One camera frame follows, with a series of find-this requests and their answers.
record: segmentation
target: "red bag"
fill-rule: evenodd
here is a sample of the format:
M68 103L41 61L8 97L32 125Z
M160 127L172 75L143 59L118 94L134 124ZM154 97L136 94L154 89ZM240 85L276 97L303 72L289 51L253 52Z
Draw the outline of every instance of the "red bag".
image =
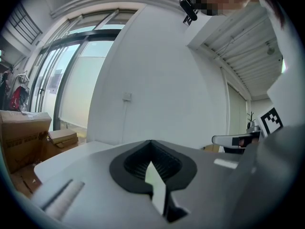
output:
M20 104L20 94L21 94L21 86L19 86L14 92L13 96L10 99L10 109L13 111L19 111Z

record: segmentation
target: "white curtain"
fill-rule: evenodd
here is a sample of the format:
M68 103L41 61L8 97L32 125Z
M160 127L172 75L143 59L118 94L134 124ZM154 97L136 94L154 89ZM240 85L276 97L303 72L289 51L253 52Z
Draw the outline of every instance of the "white curtain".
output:
M246 100L228 85L230 102L229 135L245 134L247 129Z
M77 59L61 99L61 120L87 128L95 83L112 44L112 41L90 42Z

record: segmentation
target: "light switch plate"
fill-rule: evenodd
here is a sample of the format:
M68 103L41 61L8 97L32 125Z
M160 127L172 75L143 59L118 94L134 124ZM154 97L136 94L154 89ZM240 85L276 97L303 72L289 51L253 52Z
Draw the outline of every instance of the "light switch plate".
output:
M131 93L123 93L123 101L131 102L132 94Z

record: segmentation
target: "white wall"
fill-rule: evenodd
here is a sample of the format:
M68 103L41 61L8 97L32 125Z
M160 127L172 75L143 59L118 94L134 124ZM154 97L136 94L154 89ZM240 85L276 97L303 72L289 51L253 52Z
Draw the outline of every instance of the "white wall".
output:
M146 6L113 43L93 92L87 140L161 139L200 148L225 135L220 68L185 46L183 14ZM124 92L132 101L124 103Z
M50 15L51 8L47 0L22 0L21 3L42 32L53 24L53 19Z
M21 38L23 37L16 31L16 29L11 30L8 27L4 26L1 31L1 35L6 41L8 41L14 48L16 48L23 55L30 54L31 52L30 46L29 45L26 46L21 42L22 41Z
M1 56L6 62L10 64L17 63L23 56L15 47L13 47L4 37L0 36L0 49L4 50Z
M252 119L257 119L257 116L260 115L263 111L269 108L272 105L270 98L251 101L251 111L254 113Z

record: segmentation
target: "beam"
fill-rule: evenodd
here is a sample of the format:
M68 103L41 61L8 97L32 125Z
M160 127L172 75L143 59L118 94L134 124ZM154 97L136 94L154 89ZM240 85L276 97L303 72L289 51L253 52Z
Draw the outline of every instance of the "beam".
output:
M260 95L260 96L253 96L252 101L268 99L268 98L269 98L269 96L267 94L263 94L263 95Z
M97 4L109 4L112 2L113 3L130 2L130 3L149 4L149 5L170 9L172 11L181 13L182 15L185 14L183 9L179 6L179 0L73 0L55 9L50 13L50 15L52 18L55 19L85 7L89 7Z
M278 62L275 62L273 64L263 63L260 66L257 66L257 67L254 66L253 69L250 68L247 71L240 71L240 73L236 71L236 73L239 75L240 78L243 78L243 77L245 77L247 75L250 75L250 74L253 74L257 71L264 70L265 68L276 68L277 66L279 66Z
M258 88L258 87L266 87L271 86L274 83L274 81L271 81L270 79L265 79L259 82L253 82L246 84L248 88Z
M270 80L272 80L274 78L276 79L279 76L280 76L280 73L277 73L277 72L274 73L274 70L272 70L272 71L269 71L269 72L264 72L262 74L255 75L253 77L248 77L246 79L243 78L243 82L245 84L248 84L250 82L256 82L256 81L259 81L259 80L262 80L262 79L270 79Z
M226 16L207 16L201 12L197 17L184 33L185 45L195 50L228 19Z

